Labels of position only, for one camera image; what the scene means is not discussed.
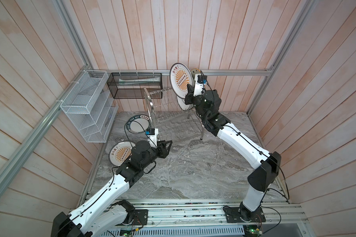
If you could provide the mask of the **orange sunburst plate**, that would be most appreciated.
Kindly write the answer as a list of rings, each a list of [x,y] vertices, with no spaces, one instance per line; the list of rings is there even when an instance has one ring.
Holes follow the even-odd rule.
[[[109,153],[109,160],[114,166],[120,166],[131,154],[135,143],[124,141],[117,143]]]
[[[188,67],[182,63],[175,63],[170,69],[170,83],[174,93],[185,99],[188,85],[193,85],[193,78]]]

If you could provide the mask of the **white plate green outline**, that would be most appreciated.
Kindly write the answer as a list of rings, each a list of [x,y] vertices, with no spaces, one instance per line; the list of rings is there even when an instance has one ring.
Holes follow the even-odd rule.
[[[194,107],[193,104],[185,104],[185,100],[180,98],[180,97],[178,97],[178,96],[177,96],[177,102],[178,102],[179,107],[183,111],[189,111]]]

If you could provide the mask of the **star pattern orange rim plate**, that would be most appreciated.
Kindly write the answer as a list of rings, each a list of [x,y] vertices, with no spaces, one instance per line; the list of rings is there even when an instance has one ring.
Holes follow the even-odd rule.
[[[195,77],[196,74],[201,74],[201,71],[199,69],[191,69],[190,73],[193,77]]]

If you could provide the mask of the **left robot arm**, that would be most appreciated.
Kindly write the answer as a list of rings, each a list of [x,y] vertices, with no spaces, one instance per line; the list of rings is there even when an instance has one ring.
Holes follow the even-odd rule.
[[[98,237],[118,224],[134,221],[134,206],[116,199],[129,190],[144,175],[144,169],[157,158],[169,155],[172,141],[158,141],[152,147],[139,141],[132,147],[130,156],[120,165],[113,177],[89,200],[69,214],[59,213],[53,220],[53,237]]]

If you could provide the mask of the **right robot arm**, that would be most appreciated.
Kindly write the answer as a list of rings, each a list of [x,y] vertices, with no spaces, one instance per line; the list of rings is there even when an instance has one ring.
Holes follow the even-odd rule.
[[[248,176],[249,188],[238,213],[243,222],[251,222],[261,207],[269,186],[280,172],[281,155],[270,153],[244,135],[226,116],[219,112],[221,99],[216,90],[203,84],[187,85],[185,104],[192,104],[204,128],[235,149],[254,169]]]

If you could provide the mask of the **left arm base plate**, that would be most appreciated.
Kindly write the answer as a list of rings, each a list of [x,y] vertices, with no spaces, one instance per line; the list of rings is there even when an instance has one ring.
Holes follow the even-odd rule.
[[[116,226],[131,226],[139,225],[145,226],[148,221],[148,210],[147,209],[136,209],[132,214],[126,212],[126,218],[122,223],[116,224]]]

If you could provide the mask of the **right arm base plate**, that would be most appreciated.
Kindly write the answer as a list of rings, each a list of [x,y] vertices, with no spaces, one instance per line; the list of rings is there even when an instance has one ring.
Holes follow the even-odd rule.
[[[246,208],[230,207],[227,205],[222,209],[225,213],[227,223],[266,222],[266,217],[261,206],[253,212]]]

